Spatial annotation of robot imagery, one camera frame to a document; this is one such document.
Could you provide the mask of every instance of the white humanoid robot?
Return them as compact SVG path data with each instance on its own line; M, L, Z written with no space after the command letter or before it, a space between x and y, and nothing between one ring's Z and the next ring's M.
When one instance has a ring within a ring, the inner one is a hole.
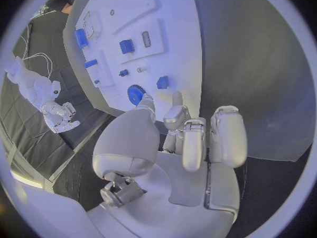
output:
M18 84L20 93L34 107L44 115L47 126L54 133L69 131L77 127L80 122L70 122L76 110L71 103L64 103L62 106L54 100L58 97L61 86L58 81L49 80L34 71L26 69L20 57L12 54L6 72L8 79Z
M169 133L162 152L157 151L160 135L154 122L153 99L144 94L135 109L103 131L93 167L110 183L101 190L105 202L90 218L105 236L114 224L108 224L111 216L125 237L225 237L239 210L233 168L247 156L238 109L223 106L211 118L210 162L206 120L190 117L180 92L173 94L164 118Z

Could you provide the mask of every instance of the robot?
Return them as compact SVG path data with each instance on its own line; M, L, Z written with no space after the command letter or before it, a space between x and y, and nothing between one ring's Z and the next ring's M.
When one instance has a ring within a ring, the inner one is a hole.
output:
M100 191L104 203L90 218L102 223L103 231L112 228L111 216L125 237L226 237L236 220L240 197L234 168L247 157L242 116L234 106L217 108L207 162L206 120L191 118L180 92L172 99L163 151L157 151L160 134L147 93L97 141L93 168L109 183Z
M71 103L60 106L54 101L61 90L58 81L52 82L49 78L26 69L23 60L13 54L6 72L8 79L18 84L22 96L43 113L45 123L52 132L69 131L80 124L79 121L70 122L76 113Z

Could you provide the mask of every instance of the small white robot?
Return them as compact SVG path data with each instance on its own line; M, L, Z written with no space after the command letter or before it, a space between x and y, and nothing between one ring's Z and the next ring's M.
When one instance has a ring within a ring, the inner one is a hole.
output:
M91 210L92 221L102 223L105 236L113 218L118 236L125 230L124 237L226 237L240 201L233 168L247 157L238 109L222 106L211 118L209 162L206 120L190 117L180 92L164 117L169 133L163 151L157 151L154 122L154 102L145 93L101 134L92 164L110 183L101 190L104 203Z
M43 113L44 120L52 132L69 131L80 124L79 121L70 122L76 113L71 103L60 106L54 101L61 90L58 81L52 82L49 78L26 69L23 60L13 54L6 66L6 72L8 79L18 84L22 96Z

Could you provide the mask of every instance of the black background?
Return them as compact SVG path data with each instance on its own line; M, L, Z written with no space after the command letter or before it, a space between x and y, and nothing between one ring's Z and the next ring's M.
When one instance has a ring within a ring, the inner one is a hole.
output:
M0 35L3 34L9 20L24 0L0 0ZM317 0L292 0L309 24L317 39ZM296 218L279 237L310 237L316 233L317 226L317 186L315 185L305 205ZM0 186L0 206L5 209L0 212L1 237L36 237L16 212Z

